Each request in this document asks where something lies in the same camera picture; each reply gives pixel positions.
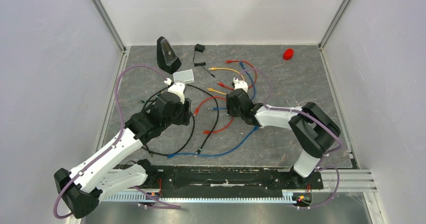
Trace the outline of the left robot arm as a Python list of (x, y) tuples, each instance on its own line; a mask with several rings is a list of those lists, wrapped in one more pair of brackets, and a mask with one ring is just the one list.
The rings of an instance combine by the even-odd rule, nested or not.
[(156, 185), (158, 175), (149, 161), (115, 174), (110, 171), (134, 151), (161, 135), (170, 125), (189, 124), (191, 118), (189, 98), (164, 92), (154, 103), (133, 114), (124, 127), (99, 151), (71, 170), (58, 169), (54, 181), (59, 196), (54, 204), (54, 216), (67, 218), (57, 212), (60, 200), (70, 210), (70, 215), (83, 218), (89, 215), (107, 197), (124, 189), (143, 185)]

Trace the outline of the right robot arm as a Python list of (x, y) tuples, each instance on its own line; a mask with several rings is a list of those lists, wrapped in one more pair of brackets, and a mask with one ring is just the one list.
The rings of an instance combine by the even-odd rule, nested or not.
[(302, 152), (291, 168), (290, 182), (303, 188), (310, 182), (310, 175), (330, 147), (341, 143), (340, 128), (315, 103), (302, 107), (276, 107), (263, 103), (254, 104), (243, 89), (226, 95), (227, 114), (240, 117), (246, 124), (256, 127), (278, 127), (293, 131)]

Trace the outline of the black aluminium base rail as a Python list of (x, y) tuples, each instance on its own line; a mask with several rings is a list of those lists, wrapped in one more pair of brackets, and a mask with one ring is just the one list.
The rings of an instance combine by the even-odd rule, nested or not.
[(301, 179), (288, 169), (230, 166), (161, 166), (139, 188), (165, 198), (281, 197), (283, 190), (322, 190), (318, 172)]

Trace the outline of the black metronome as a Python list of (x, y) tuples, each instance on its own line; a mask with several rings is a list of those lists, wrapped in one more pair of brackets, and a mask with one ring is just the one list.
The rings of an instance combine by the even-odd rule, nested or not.
[(172, 45), (163, 36), (157, 39), (157, 65), (168, 74), (175, 73), (182, 65)]

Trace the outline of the red round cap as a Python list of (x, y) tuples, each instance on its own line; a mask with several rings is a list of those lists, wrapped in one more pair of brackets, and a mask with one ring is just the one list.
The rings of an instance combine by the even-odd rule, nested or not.
[(293, 56), (294, 56), (294, 50), (291, 49), (291, 48), (288, 48), (283, 53), (282, 58), (283, 58), (284, 61), (288, 61), (288, 60), (291, 60), (293, 58)]

